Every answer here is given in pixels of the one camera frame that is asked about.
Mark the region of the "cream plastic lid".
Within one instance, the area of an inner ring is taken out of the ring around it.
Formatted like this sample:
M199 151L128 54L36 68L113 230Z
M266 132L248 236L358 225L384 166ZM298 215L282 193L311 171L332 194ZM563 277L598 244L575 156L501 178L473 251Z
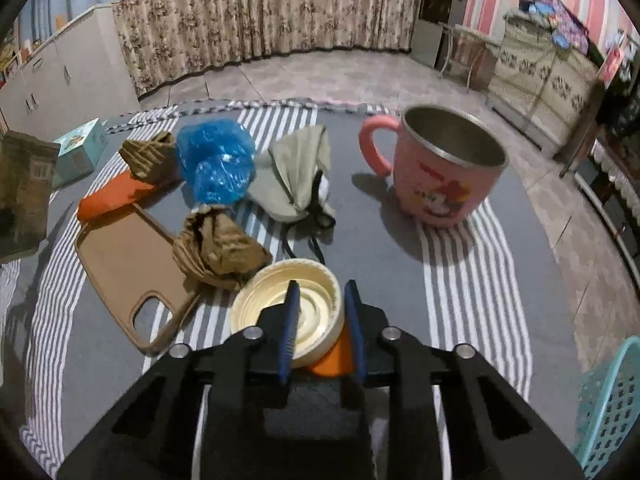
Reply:
M256 326L273 308L284 325L292 367L318 362L334 346L345 323L343 294L335 275L321 263L294 258L266 266L238 293L230 311L232 333Z

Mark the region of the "orange item under lid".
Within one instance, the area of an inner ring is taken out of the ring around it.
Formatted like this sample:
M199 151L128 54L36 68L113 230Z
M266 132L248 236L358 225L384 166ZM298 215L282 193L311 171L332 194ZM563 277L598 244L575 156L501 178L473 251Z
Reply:
M312 365L306 367L308 372L319 377L333 378L352 374L355 371L352 355L352 337L348 323L345 322L341 335L330 351Z

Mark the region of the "brown crumpled paper wad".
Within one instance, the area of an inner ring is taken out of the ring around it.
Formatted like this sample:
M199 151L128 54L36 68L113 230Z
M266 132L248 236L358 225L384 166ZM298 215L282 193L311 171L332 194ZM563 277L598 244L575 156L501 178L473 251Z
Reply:
M230 292L240 290L272 255L227 214L209 205L191 212L172 243L172 258L188 278Z

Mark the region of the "light blue plastic basket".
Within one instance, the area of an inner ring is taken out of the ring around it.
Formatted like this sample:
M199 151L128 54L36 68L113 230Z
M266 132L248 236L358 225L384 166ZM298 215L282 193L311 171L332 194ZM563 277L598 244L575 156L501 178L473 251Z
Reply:
M574 455L587 479L597 478L639 418L639 337L582 375Z

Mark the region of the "orange carrot toy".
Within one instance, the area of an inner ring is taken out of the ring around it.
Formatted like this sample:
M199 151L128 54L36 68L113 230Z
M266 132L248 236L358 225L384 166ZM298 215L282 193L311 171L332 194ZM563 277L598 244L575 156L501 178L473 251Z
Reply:
M144 200L160 192L163 187L163 184L149 184L138 180L130 170L126 170L83 198L79 202L76 218L81 224L93 222L104 214Z

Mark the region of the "pink metal mug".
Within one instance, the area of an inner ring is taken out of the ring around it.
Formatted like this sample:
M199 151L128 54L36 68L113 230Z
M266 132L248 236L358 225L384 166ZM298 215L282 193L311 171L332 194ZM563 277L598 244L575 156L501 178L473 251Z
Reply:
M373 172L393 178L400 208L438 228L468 218L509 165L506 149L482 122L437 104L369 117L358 141Z

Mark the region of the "blue crumpled plastic bag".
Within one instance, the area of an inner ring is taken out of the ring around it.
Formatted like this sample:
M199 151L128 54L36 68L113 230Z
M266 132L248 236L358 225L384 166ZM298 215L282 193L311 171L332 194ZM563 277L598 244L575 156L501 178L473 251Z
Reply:
M238 122L219 118L184 126L176 150L180 176L197 203L230 206L245 196L255 173L255 143Z

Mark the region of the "teal tissue box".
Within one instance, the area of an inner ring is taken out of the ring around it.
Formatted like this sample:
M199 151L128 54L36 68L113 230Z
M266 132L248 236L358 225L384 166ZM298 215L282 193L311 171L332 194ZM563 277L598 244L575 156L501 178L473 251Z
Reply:
M54 168L52 188L75 182L96 169L106 147L106 134L100 118L66 132L55 140L60 146Z

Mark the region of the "low tv cabinet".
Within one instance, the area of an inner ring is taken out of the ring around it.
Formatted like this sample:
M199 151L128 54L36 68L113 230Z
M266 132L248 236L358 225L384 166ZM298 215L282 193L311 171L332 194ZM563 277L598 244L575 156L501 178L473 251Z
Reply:
M570 174L617 246L639 289L639 135L594 127L560 171Z

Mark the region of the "brown patterned box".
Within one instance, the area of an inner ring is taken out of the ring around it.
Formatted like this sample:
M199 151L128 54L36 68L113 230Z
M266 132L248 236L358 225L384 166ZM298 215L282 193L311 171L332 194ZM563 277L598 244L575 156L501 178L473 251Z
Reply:
M9 130L1 135L1 263L34 254L47 236L60 146Z

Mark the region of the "beige patterned fabric wardrobe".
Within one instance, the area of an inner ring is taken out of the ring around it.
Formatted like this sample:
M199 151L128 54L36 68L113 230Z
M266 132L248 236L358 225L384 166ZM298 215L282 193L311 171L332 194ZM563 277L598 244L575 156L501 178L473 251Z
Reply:
M573 46L556 44L541 18L511 10L487 105L554 157L573 139L598 79L598 68Z

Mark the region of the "small wooden side table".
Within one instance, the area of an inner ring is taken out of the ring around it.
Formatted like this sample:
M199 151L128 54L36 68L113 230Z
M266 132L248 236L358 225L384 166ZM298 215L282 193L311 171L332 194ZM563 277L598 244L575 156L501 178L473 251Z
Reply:
M471 82L486 52L498 54L501 41L477 29L464 25L442 24L442 32L446 41L446 53L439 77L442 78L452 70L464 75L464 88L471 90Z

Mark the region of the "white cabinet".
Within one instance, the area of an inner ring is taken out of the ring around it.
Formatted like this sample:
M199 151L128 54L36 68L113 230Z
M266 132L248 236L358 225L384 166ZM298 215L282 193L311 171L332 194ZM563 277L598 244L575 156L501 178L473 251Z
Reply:
M1 88L1 128L43 141L94 118L138 110L108 4L93 6L56 32Z

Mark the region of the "blue floral curtain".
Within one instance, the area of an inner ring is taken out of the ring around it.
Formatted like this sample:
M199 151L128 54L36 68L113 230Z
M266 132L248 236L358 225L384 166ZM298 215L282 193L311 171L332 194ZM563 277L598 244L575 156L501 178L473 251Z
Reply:
M59 16L112 7L134 91L212 67L334 48L405 51L418 0L27 0L21 42L46 40Z

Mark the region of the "pile of colourful clothes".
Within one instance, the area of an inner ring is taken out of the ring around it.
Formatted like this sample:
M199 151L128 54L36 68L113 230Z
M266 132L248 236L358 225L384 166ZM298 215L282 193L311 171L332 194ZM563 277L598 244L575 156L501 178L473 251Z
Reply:
M518 8L529 15L540 16L547 23L552 40L558 47L588 53L588 29L562 0L518 0Z

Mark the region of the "black water dispenser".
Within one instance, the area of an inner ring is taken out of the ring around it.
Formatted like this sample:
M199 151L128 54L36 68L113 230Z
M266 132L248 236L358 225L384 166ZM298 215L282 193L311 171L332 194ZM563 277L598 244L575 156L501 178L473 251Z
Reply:
M446 54L445 26L461 25L468 0L419 0L410 56L431 68L441 68Z

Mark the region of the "grey drawstring pouch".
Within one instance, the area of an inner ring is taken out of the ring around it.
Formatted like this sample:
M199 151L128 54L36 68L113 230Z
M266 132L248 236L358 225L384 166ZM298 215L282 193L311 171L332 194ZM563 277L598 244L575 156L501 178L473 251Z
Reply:
M287 134L257 155L254 164L255 177L246 196L282 226L285 255L295 256L288 236L300 229L314 258L325 263L318 237L336 225L336 212L329 204L331 145L326 126Z

